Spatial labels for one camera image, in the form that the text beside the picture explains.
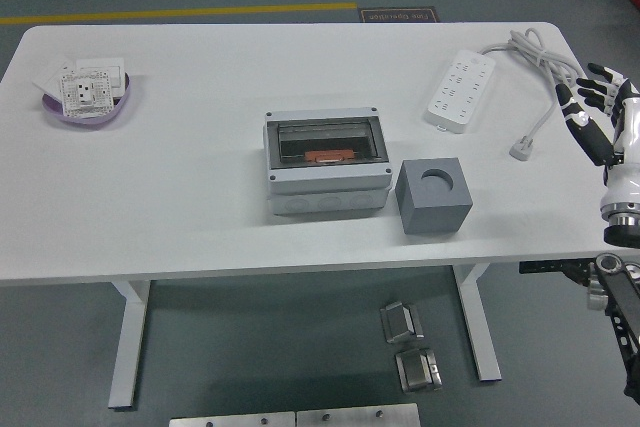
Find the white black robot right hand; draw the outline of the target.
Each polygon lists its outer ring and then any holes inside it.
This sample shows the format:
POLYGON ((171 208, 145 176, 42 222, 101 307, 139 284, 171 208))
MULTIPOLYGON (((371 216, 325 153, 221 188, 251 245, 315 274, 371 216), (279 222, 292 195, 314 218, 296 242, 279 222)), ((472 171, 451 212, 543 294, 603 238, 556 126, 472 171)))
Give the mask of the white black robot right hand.
POLYGON ((602 218, 611 226, 639 224, 639 89, 623 74, 590 63, 598 80, 579 78, 579 98, 569 87, 555 87, 565 124, 596 166, 604 168, 607 191, 600 202, 602 218), (595 107, 609 117, 614 134, 608 138, 583 109, 595 107))

